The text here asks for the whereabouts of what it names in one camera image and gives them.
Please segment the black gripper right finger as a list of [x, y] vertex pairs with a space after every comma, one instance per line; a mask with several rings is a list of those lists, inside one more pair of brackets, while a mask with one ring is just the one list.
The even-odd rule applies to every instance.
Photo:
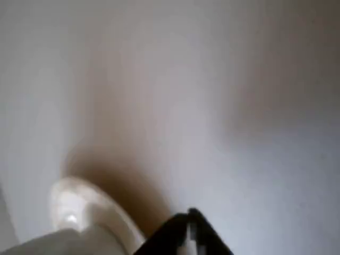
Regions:
[[190, 239], [196, 243], [197, 254], [233, 255], [205, 216], [197, 209], [188, 210]]

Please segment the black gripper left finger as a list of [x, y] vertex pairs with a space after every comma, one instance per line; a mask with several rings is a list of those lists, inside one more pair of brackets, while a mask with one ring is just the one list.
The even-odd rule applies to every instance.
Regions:
[[177, 254], [178, 248], [186, 240], [187, 226], [188, 215], [175, 214], [164, 222], [134, 254]]

